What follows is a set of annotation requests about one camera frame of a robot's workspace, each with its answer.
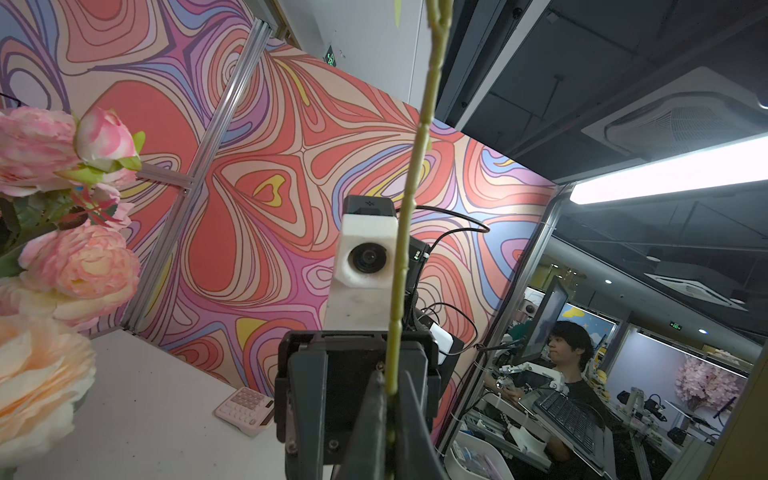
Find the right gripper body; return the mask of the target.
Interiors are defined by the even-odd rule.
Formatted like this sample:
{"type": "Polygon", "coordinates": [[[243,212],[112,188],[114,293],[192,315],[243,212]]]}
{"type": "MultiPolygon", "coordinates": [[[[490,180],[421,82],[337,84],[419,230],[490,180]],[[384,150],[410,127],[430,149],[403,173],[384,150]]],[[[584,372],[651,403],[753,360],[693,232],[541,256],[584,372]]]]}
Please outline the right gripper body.
{"type": "MultiPolygon", "coordinates": [[[[421,344],[428,359],[428,419],[431,430],[443,393],[438,346],[426,332],[405,332],[402,344],[421,344]]],[[[302,350],[323,350],[328,356],[325,413],[325,464],[338,464],[352,435],[371,374],[385,362],[385,331],[290,331],[280,342],[274,401],[276,437],[286,443],[290,420],[289,359],[302,350]]]]}

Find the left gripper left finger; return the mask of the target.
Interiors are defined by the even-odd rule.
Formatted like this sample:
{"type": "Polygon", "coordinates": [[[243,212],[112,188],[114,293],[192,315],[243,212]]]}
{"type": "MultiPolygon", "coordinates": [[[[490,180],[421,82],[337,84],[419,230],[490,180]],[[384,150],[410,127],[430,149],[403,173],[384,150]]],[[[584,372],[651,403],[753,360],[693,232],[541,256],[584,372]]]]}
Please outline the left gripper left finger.
{"type": "Polygon", "coordinates": [[[354,429],[336,479],[384,479],[386,474],[387,395],[385,378],[375,370],[368,381],[354,429]]]}

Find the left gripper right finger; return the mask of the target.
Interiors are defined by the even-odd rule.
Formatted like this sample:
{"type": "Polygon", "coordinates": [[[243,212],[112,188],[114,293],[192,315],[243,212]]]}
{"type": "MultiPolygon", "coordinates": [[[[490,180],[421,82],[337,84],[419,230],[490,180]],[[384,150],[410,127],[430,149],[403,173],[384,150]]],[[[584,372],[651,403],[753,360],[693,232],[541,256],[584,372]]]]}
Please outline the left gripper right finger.
{"type": "Polygon", "coordinates": [[[410,373],[399,373],[395,406],[395,478],[446,480],[442,464],[422,415],[410,373]]]}

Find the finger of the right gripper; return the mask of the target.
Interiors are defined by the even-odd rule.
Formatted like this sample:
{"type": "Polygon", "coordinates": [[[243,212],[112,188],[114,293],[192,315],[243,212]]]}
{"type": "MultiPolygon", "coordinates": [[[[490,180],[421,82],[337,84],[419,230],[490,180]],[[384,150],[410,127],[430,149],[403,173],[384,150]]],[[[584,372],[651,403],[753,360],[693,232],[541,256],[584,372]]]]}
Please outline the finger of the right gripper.
{"type": "Polygon", "coordinates": [[[323,350],[302,350],[290,357],[288,367],[290,420],[286,421],[286,478],[321,479],[328,356],[323,350]]]}
{"type": "Polygon", "coordinates": [[[428,419],[428,359],[421,344],[402,344],[399,372],[408,373],[416,397],[416,410],[428,419]]]}

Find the white rose stem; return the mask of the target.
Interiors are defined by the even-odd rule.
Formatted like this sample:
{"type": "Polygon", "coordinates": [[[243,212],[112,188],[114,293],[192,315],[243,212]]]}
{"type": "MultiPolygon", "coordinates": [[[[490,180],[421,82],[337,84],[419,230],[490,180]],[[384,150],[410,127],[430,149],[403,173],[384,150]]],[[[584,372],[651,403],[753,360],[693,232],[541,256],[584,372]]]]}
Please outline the white rose stem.
{"type": "Polygon", "coordinates": [[[50,318],[1,319],[1,470],[45,455],[74,430],[95,381],[91,341],[50,318]]]}

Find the cream peony flower stem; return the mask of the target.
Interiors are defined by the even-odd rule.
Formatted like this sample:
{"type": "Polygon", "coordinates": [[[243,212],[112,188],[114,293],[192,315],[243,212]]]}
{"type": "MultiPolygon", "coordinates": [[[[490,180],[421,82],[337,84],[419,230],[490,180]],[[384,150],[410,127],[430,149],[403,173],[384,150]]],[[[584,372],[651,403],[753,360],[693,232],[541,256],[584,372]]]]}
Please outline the cream peony flower stem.
{"type": "Polygon", "coordinates": [[[85,330],[137,292],[122,188],[142,169],[144,132],[113,110],[84,117],[1,112],[1,313],[85,330]]]}

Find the pink peony flower stem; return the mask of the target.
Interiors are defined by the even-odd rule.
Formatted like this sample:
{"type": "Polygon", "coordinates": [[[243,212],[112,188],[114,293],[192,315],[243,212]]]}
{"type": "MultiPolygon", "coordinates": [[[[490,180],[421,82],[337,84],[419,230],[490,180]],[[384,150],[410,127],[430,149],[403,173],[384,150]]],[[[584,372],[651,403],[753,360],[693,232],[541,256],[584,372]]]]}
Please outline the pink peony flower stem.
{"type": "Polygon", "coordinates": [[[385,477],[387,479],[394,479],[396,477],[395,407],[399,388],[398,374],[403,318],[405,315],[404,296],[409,261],[408,248],[410,242],[410,226],[412,215],[416,207],[415,196],[419,186],[422,164],[430,141],[430,129],[434,120],[442,67],[450,36],[453,2],[451,0],[429,0],[426,2],[426,8],[428,26],[431,34],[431,51],[419,121],[407,168],[403,198],[398,217],[394,277],[391,292],[384,371],[384,387],[387,395],[387,424],[385,435],[385,477]]]}

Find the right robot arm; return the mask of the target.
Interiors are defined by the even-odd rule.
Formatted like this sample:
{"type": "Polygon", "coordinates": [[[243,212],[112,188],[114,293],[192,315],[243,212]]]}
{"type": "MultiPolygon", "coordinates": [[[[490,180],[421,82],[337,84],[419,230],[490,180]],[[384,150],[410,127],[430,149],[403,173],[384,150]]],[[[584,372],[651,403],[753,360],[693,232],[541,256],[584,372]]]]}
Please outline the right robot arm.
{"type": "Polygon", "coordinates": [[[291,331],[279,346],[276,437],[289,479],[444,479],[431,440],[464,347],[438,326],[401,337],[398,397],[385,392],[384,331],[291,331]]]}

